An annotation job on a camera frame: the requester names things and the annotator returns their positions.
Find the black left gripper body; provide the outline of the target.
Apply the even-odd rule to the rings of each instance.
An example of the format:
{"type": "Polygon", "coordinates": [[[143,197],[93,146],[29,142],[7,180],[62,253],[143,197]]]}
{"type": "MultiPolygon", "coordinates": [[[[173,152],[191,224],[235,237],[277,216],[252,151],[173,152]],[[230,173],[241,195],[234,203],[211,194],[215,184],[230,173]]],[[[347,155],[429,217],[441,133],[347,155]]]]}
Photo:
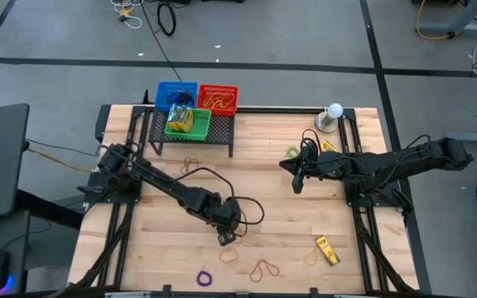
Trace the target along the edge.
{"type": "Polygon", "coordinates": [[[242,212],[239,202],[227,198],[221,204],[210,206],[210,219],[213,225],[226,233],[234,233],[241,221],[242,212]]]}

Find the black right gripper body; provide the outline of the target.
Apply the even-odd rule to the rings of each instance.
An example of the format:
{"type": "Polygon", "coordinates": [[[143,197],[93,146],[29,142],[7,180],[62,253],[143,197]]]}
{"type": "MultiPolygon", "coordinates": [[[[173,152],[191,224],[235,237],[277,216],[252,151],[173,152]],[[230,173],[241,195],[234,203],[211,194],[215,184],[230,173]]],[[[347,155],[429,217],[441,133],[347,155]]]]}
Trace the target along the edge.
{"type": "Polygon", "coordinates": [[[321,179],[341,179],[345,176],[345,155],[326,151],[319,155],[309,154],[304,161],[305,176],[321,179]]]}

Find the green plastic basket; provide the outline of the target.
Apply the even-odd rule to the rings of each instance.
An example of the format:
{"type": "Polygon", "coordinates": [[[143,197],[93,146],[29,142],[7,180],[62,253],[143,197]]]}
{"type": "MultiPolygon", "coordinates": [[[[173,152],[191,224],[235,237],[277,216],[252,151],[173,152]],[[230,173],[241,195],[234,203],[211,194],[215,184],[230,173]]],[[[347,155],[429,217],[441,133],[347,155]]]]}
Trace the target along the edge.
{"type": "Polygon", "coordinates": [[[169,127],[164,129],[168,137],[190,141],[205,141],[208,137],[211,111],[207,109],[192,109],[194,122],[189,132],[173,132],[169,127]]]}

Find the orange rubber band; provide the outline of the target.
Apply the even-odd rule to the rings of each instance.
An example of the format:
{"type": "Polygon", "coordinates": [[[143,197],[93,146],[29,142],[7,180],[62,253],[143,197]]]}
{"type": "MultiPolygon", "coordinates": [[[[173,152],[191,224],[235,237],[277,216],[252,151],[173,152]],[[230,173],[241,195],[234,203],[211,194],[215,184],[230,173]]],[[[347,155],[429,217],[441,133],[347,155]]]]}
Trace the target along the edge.
{"type": "Polygon", "coordinates": [[[235,248],[226,248],[219,254],[219,260],[224,264],[235,262],[239,258],[239,253],[235,248]]]}
{"type": "Polygon", "coordinates": [[[217,109],[226,109],[235,100],[235,95],[233,93],[214,92],[213,94],[218,94],[222,98],[222,104],[220,104],[217,109]]]}

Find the red plastic basket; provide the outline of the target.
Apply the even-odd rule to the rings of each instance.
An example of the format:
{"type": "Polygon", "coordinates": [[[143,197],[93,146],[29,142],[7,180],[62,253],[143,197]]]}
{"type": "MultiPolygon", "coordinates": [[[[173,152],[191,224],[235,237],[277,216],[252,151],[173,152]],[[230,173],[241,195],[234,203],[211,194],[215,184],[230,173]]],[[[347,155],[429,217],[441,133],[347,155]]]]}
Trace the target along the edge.
{"type": "Polygon", "coordinates": [[[239,89],[237,86],[218,85],[218,84],[201,84],[199,87],[199,92],[197,96],[196,107],[199,109],[210,110],[212,114],[214,115],[234,116],[238,108],[238,94],[239,94],[239,89]],[[235,95],[235,100],[226,109],[203,108],[202,102],[214,92],[233,93],[235,95]]]}

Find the blue plastic basket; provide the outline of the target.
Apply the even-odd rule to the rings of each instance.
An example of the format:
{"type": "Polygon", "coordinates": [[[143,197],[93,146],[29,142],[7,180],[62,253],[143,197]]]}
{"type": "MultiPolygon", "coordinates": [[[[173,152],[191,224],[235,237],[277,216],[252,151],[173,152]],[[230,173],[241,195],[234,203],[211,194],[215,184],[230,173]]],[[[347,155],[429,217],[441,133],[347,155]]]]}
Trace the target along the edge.
{"type": "Polygon", "coordinates": [[[161,81],[157,86],[157,93],[156,93],[156,100],[155,104],[157,108],[162,111],[168,113],[173,105],[165,105],[163,103],[163,98],[165,95],[174,92],[188,92],[190,93],[194,99],[195,104],[198,95],[198,84],[196,82],[180,82],[180,81],[161,81]]]}

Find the white globe lamp brass base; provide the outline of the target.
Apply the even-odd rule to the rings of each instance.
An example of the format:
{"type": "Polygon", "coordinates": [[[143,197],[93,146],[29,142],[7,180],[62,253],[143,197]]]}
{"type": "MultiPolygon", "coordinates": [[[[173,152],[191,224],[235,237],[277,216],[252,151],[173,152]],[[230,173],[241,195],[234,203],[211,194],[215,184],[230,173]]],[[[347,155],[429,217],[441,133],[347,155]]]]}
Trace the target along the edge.
{"type": "Polygon", "coordinates": [[[344,108],[339,103],[332,103],[316,116],[315,125],[321,132],[331,133],[338,127],[338,120],[343,116],[344,108]]]}

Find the black perforated metal shelf riser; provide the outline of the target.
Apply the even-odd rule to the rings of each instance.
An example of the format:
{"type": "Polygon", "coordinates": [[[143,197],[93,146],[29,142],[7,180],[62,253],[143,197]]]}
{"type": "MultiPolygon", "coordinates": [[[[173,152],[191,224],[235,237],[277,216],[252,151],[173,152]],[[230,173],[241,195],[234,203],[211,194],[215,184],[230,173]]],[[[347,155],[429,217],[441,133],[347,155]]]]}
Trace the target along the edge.
{"type": "Polygon", "coordinates": [[[208,137],[205,141],[190,141],[168,137],[164,133],[167,127],[166,120],[168,113],[157,109],[152,116],[148,142],[154,149],[155,153],[160,156],[162,154],[163,145],[165,143],[201,143],[210,145],[227,145],[229,157],[234,153],[234,116],[219,116],[211,113],[208,137]]]}

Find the purple coil wristband keychain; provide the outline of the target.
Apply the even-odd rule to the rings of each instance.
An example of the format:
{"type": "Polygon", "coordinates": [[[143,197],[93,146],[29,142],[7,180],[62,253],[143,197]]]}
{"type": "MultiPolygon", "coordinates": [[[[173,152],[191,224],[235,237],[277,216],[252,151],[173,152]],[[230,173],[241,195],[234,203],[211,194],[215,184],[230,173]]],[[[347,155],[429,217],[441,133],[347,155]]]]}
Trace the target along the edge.
{"type": "Polygon", "coordinates": [[[200,270],[196,277],[196,283],[203,287],[210,286],[213,283],[213,277],[209,272],[200,270]]]}

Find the black aluminium rig frame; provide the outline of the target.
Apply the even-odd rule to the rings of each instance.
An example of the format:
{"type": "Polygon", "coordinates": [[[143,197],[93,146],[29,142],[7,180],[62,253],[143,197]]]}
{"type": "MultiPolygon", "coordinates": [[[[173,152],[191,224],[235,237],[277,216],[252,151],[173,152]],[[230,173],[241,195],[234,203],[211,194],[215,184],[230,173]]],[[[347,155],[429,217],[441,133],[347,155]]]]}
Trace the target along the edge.
{"type": "Polygon", "coordinates": [[[186,157],[200,166],[185,178],[187,185],[235,192],[249,226],[239,228],[238,239],[221,247],[215,230],[180,209],[173,199],[144,185],[133,212],[126,249],[116,249],[107,282],[123,273],[121,288],[132,291],[230,292],[239,295],[310,293],[363,294],[387,290],[393,284],[381,272],[373,255],[358,239],[353,213],[337,181],[308,180],[303,191],[292,191],[292,178],[279,162],[302,137],[313,136],[311,108],[240,108],[234,118],[234,153],[219,145],[168,143],[158,156],[148,144],[144,156],[154,166],[179,176],[186,157]],[[316,239],[329,240],[340,263],[331,266],[322,251],[311,267],[304,262],[316,239]],[[219,254],[235,248],[238,259],[224,264],[219,254]],[[267,272],[260,282],[249,273],[265,259],[279,267],[279,276],[267,272]],[[210,286],[196,283],[200,270],[213,277],[210,286]]]}

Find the grey desk leg frame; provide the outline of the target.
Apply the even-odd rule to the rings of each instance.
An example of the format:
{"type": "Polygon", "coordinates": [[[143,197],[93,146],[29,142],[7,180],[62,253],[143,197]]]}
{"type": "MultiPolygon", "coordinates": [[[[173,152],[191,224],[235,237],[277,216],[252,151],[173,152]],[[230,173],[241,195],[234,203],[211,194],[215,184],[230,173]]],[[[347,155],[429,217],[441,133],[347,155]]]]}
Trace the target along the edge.
{"type": "Polygon", "coordinates": [[[446,136],[465,142],[477,142],[477,132],[448,132],[446,136]]]}
{"type": "Polygon", "coordinates": [[[423,36],[423,32],[437,34],[429,36],[430,40],[451,39],[459,33],[477,34],[477,24],[472,23],[477,15],[477,0],[468,0],[468,4],[452,21],[445,22],[421,22],[422,10],[426,0],[422,0],[417,12],[415,30],[423,36]]]}

